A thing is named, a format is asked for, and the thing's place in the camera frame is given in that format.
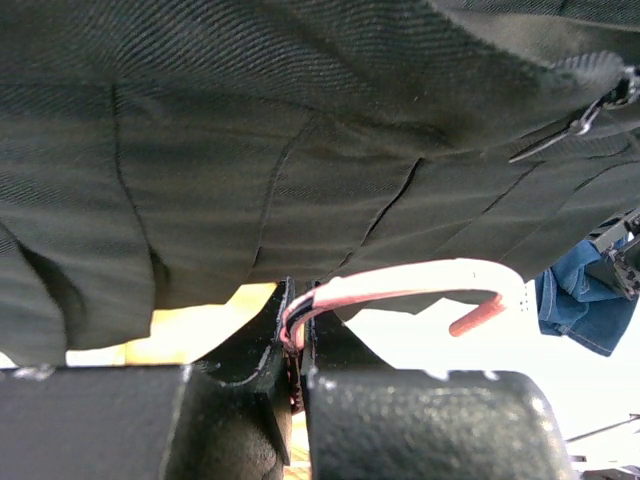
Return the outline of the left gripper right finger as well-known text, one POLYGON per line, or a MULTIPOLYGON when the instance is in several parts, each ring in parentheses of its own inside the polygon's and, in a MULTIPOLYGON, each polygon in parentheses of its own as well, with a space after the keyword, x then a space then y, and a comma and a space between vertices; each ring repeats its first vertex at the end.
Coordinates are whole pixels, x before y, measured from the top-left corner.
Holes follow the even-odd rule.
POLYGON ((527 376, 398 370, 333 312, 306 326, 315 479, 572 479, 552 409, 527 376))

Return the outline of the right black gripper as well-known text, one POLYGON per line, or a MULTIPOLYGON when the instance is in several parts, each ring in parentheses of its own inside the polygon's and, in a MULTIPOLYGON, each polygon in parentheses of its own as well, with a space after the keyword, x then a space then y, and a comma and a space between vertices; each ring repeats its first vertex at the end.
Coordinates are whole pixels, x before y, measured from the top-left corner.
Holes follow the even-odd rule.
POLYGON ((587 273, 617 294, 632 300, 639 295, 639 209, 609 219, 587 240, 600 259, 587 273))

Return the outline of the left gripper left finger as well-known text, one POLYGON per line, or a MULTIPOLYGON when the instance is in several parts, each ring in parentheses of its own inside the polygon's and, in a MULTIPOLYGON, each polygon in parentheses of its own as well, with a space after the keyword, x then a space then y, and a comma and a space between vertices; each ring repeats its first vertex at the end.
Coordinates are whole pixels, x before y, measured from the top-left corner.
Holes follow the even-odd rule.
POLYGON ((291 456, 281 282, 256 316, 187 365, 1 373, 1 475, 279 479, 291 456))

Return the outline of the black pleated skirt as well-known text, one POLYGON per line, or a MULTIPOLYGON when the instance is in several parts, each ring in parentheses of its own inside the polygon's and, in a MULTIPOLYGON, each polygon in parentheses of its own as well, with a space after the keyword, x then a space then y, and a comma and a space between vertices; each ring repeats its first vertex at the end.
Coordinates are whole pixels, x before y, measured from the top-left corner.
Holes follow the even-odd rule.
POLYGON ((532 279, 639 203, 635 1, 5 1, 1 350, 431 259, 532 279))

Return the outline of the pink wire hanger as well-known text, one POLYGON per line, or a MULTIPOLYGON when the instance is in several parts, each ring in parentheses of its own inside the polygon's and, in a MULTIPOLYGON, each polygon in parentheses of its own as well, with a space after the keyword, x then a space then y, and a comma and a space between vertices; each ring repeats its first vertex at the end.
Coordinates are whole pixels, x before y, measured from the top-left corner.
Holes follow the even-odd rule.
POLYGON ((508 309, 523 306, 526 285, 511 268, 491 261, 455 258, 398 265, 347 277, 335 277, 294 299, 283 311, 279 339, 285 350, 304 347, 298 331, 317 315, 372 301, 457 291, 486 291, 494 296, 449 327, 460 337, 508 309))

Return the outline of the dark blue denim skirt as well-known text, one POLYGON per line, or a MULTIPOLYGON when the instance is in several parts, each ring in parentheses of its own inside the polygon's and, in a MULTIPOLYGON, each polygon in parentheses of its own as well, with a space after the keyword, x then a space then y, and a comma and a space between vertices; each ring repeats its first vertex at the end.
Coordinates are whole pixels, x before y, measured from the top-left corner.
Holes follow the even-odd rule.
POLYGON ((591 352, 609 357, 633 317, 637 298, 615 292, 587 273, 601 254, 587 240, 573 247, 535 280, 540 333, 566 336, 591 352))

